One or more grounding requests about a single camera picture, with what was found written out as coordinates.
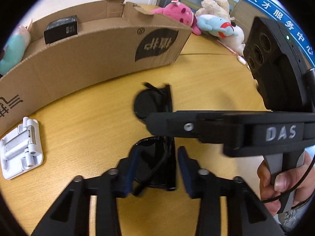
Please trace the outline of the grey jacket right forearm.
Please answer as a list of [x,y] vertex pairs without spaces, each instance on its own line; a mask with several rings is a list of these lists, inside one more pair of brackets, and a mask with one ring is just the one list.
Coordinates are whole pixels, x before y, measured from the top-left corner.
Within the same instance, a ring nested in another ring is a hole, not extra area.
[[286,212],[278,214],[279,224],[284,233],[291,232],[297,226],[310,206],[312,199],[313,196],[302,204],[292,207]]

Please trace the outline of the right hand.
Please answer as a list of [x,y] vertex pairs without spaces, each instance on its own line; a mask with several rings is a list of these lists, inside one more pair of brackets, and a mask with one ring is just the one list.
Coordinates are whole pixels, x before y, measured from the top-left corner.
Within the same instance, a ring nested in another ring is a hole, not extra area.
[[[260,199],[266,200],[279,196],[281,193],[291,189],[307,171],[312,162],[311,156],[306,152],[304,155],[304,164],[298,168],[291,169],[280,173],[275,183],[270,184],[271,174],[263,161],[257,169],[257,176],[259,177]],[[299,205],[308,200],[314,193],[314,168],[312,168],[306,179],[298,186],[295,193],[293,205]]]

